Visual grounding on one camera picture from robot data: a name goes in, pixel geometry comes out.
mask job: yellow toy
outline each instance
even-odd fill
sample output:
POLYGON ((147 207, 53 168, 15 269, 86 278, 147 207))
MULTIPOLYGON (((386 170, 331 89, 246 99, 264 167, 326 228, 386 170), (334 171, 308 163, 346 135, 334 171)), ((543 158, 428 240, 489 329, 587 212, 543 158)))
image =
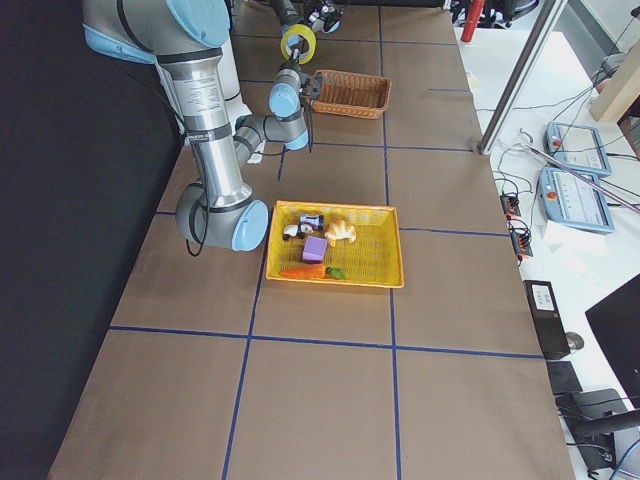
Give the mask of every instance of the yellow toy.
POLYGON ((324 232, 324 238, 327 239, 329 245, 336 246, 336 240, 347 239, 349 243, 356 241, 356 227, 347 225, 347 222, 340 220, 338 223, 332 223, 324 232))

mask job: blue cable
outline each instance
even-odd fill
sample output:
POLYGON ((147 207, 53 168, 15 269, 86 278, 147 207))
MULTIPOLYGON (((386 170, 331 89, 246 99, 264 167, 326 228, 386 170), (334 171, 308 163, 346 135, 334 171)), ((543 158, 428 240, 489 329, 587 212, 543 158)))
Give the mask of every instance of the blue cable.
POLYGON ((611 476, 609 477, 609 480, 612 480, 613 477, 615 477, 618 474, 618 472, 620 471, 620 468, 622 468, 622 464, 624 463, 624 460, 627 458, 627 456, 629 456, 631 451, 634 448, 636 448, 638 445, 640 445, 640 438, 638 440, 636 440, 635 442, 633 442, 633 444, 629 448, 627 448, 627 451, 624 452, 624 455, 622 456, 622 458, 618 462, 618 465, 616 465, 616 468, 613 471, 613 473, 611 474, 611 476))

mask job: device screen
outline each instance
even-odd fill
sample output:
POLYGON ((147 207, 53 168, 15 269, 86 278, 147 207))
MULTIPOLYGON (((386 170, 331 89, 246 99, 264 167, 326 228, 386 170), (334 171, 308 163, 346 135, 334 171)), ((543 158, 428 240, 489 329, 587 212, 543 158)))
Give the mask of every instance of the device screen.
POLYGON ((593 132, 588 128, 558 125, 567 163, 588 168, 604 168, 593 132))
POLYGON ((573 175, 566 172, 554 172, 554 181, 565 220, 606 225, 598 192, 573 175))

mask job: yellow basket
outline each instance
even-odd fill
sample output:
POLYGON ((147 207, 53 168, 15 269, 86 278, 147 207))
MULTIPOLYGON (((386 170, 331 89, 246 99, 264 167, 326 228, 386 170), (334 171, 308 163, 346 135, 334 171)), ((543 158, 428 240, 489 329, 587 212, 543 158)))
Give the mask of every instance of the yellow basket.
POLYGON ((377 119, 389 105, 391 80, 360 73, 318 70, 320 97, 311 106, 319 113, 377 119))
MULTIPOLYGON (((322 232, 312 235, 322 237, 322 232)), ((370 287, 400 288, 404 286, 400 233, 395 207, 367 205, 338 205, 277 201, 269 233, 266 277, 270 280, 362 285, 370 287), (292 237, 283 240, 287 225, 295 225, 301 215, 324 215, 328 226, 345 220, 355 226, 356 241, 338 240, 335 247, 327 246, 324 264, 342 270, 345 280, 293 279, 280 275, 288 268, 301 267, 305 240, 292 237)))

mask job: white desk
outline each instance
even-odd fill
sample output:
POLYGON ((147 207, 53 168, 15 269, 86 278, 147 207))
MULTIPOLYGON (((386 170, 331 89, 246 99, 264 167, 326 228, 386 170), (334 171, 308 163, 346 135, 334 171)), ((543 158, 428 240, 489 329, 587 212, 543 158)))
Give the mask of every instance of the white desk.
MULTIPOLYGON (((461 29, 457 29, 458 38, 460 34, 461 29)), ((492 115, 492 112, 484 109, 495 109, 528 35, 527 31, 476 30, 470 44, 460 43, 465 69, 478 80, 473 93, 483 131, 492 115)), ((553 32, 515 105, 555 104, 578 94, 589 85, 589 75, 583 70, 565 37, 553 32)), ((597 93, 594 91, 589 95, 595 97, 597 93)), ((591 117, 591 99, 580 108, 585 98, 586 95, 581 97, 558 121, 596 126, 604 143, 620 137, 622 133, 616 124, 601 124, 591 117)), ((518 133, 520 128, 533 136, 536 147, 543 149, 543 133, 548 122, 568 103, 557 107, 514 110, 492 151, 493 168, 505 149, 523 140, 518 133)), ((606 150, 633 154, 625 139, 617 140, 606 150)), ((640 163, 613 157, 611 163, 613 175, 607 178, 608 181, 634 191, 640 190, 640 163)), ((543 166, 543 161, 517 151, 508 152, 502 162, 503 171, 529 179, 534 191, 543 166)), ((512 180, 518 183, 520 190, 527 190, 525 182, 515 178, 512 180)), ((510 185, 505 185, 505 191, 512 191, 510 185)), ((630 195, 616 193, 634 203, 638 202, 637 198, 630 195)), ((585 347, 565 359, 571 360, 583 389, 591 391, 612 387, 621 396, 626 396, 591 332, 585 311, 640 272, 640 216, 626 209, 611 208, 615 232, 596 239, 595 244, 589 243, 589 238, 585 239, 587 243, 582 241, 583 238, 572 239, 569 236, 551 239, 549 236, 545 238, 547 219, 542 202, 538 198, 534 205, 533 199, 532 194, 520 196, 523 219, 532 230, 534 255, 522 263, 521 276, 523 280, 551 281, 565 331, 576 332, 584 338, 585 347)), ((576 235, 580 237, 583 234, 576 232, 576 235)), ((626 404, 628 408, 633 408, 629 402, 626 404)), ((580 454, 576 448, 569 450, 576 478, 586 479, 586 468, 580 454)))

